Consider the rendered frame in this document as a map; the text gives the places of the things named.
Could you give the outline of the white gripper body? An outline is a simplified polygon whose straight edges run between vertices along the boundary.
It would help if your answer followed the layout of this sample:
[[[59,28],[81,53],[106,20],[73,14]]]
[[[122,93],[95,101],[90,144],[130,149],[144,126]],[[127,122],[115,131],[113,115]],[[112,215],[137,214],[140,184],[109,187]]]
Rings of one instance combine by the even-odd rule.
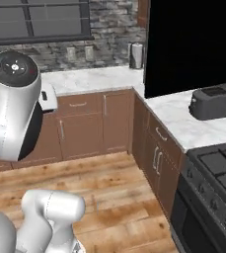
[[[42,108],[45,111],[55,111],[58,108],[54,87],[49,83],[42,84]]]

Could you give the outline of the brown cupboard door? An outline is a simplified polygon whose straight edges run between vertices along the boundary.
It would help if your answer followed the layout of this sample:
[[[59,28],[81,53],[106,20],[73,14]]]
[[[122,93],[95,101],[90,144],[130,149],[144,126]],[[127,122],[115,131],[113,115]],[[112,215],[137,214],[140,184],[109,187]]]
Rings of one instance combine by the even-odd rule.
[[[163,154],[160,167],[158,196],[167,218],[170,218],[171,215],[178,178],[179,172],[177,168],[170,162],[168,157]]]
[[[104,115],[104,97],[107,95],[107,115]],[[118,90],[104,93],[103,140],[105,153],[127,151],[130,134],[131,91]]]
[[[63,121],[64,140],[59,121]],[[65,160],[99,155],[102,151],[102,116],[87,114],[57,119],[62,156]]]
[[[12,162],[14,169],[54,163],[62,160],[57,123],[54,113],[43,116],[38,142],[23,160]]]
[[[153,156],[155,147],[158,146],[157,140],[151,135],[150,132],[146,134],[146,142],[145,142],[145,153],[144,153],[144,169],[147,175],[148,182],[152,188],[154,194],[157,194],[158,191],[158,182],[159,176],[157,175],[157,170],[153,169]]]

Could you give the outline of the dark framed window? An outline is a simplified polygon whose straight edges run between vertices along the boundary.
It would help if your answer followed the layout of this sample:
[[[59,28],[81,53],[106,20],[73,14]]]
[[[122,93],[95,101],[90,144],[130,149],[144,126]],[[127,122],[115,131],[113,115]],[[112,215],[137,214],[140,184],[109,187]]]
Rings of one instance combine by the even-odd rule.
[[[91,38],[89,0],[0,0],[0,45]]]

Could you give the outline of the black fridge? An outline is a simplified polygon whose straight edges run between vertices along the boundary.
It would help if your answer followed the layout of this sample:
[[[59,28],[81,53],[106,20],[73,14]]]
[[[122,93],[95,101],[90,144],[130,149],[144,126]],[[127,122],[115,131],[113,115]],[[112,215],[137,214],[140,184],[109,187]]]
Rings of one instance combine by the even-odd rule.
[[[226,83],[226,0],[150,0],[144,97]]]

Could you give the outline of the dark grey toaster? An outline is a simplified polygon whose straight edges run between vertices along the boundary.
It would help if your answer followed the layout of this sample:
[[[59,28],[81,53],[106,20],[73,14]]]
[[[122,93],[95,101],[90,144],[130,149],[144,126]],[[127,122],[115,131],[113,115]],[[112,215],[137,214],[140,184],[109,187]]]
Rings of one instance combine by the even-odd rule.
[[[226,118],[226,90],[206,87],[193,91],[188,110],[199,121]]]

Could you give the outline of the black stove with oven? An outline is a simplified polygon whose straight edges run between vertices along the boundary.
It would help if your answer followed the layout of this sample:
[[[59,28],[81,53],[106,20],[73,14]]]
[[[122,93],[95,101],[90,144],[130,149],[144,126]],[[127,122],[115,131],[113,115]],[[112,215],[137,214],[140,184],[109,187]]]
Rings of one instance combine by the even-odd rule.
[[[191,169],[193,178],[187,177]],[[198,185],[206,193],[198,191]],[[210,201],[216,200],[214,211]],[[226,143],[191,149],[180,173],[170,217],[180,253],[226,253]]]

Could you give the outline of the grey wall socket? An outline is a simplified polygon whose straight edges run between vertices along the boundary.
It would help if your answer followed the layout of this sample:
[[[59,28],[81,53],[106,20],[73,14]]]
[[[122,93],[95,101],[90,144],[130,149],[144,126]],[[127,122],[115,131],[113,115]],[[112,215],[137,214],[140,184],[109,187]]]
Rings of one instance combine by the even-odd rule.
[[[70,61],[76,60],[76,50],[74,47],[68,47],[67,48],[67,57]]]
[[[94,49],[91,45],[85,47],[85,55],[87,61],[94,60]]]

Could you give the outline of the brown wall cupboard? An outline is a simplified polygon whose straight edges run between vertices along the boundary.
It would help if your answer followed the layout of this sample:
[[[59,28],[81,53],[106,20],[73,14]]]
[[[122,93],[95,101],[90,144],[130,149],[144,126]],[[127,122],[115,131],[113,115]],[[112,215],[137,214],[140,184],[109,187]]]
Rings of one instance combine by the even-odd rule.
[[[141,28],[147,28],[149,13],[149,0],[138,0],[137,24]]]

